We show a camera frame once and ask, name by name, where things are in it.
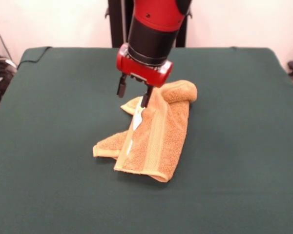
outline orange towel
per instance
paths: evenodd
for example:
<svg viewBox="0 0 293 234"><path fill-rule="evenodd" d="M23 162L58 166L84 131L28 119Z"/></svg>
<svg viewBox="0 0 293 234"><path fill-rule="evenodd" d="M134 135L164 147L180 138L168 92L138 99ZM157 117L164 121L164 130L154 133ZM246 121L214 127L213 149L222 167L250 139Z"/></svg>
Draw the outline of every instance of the orange towel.
<svg viewBox="0 0 293 234"><path fill-rule="evenodd" d="M141 97L121 108L133 115ZM168 182L177 167L187 134L189 104L197 98L195 85L186 80L154 88L142 123L133 131L114 134L93 147L94 157L116 159L114 169L148 175Z"/></svg>

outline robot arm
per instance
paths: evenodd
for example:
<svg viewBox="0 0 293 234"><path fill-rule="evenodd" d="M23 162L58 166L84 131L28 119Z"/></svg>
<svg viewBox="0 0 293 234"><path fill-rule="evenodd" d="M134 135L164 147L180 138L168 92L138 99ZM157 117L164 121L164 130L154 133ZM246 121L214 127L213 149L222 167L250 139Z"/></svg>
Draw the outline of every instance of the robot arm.
<svg viewBox="0 0 293 234"><path fill-rule="evenodd" d="M173 63L167 58L190 4L191 0L134 0L128 43L117 55L117 68L123 73L119 97L123 97L130 76L147 85L141 103L147 107L153 87L161 87L172 71Z"/></svg>

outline black cable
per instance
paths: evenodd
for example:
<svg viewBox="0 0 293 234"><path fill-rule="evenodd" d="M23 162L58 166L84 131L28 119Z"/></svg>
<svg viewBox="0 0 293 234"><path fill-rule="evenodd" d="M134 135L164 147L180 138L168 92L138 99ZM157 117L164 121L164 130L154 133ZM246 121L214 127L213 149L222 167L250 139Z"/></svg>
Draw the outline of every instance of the black cable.
<svg viewBox="0 0 293 234"><path fill-rule="evenodd" d="M12 57L11 57L11 55L10 55L10 52L9 52L9 50L6 48L6 45L5 45L5 43L4 43L3 38L2 38L1 35L0 35L0 40L1 40L1 42L2 42L2 44L3 44L3 46L4 46L4 48L5 48L6 52L8 53L8 56L9 56L10 60L12 60Z"/></svg>

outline table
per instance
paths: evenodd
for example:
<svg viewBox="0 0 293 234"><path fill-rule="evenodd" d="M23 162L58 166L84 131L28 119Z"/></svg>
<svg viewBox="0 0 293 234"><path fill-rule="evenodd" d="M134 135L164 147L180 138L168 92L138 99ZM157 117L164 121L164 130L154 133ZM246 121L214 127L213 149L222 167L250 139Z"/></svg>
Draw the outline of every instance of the table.
<svg viewBox="0 0 293 234"><path fill-rule="evenodd" d="M174 48L198 89L173 179L113 171L117 49L27 50L0 104L0 234L293 234L293 84L266 48Z"/></svg>

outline towel fold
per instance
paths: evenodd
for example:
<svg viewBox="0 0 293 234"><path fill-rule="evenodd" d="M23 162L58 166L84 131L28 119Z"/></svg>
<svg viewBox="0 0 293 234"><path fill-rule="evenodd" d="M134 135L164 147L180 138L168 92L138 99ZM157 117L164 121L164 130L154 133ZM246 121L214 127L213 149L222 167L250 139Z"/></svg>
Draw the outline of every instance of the towel fold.
<svg viewBox="0 0 293 234"><path fill-rule="evenodd" d="M141 97L121 108L134 115ZM197 99L195 85L186 80L154 88L142 122L133 131L114 134L93 147L94 157L116 159L114 170L148 175L160 182L171 180L187 134L189 105Z"/></svg>

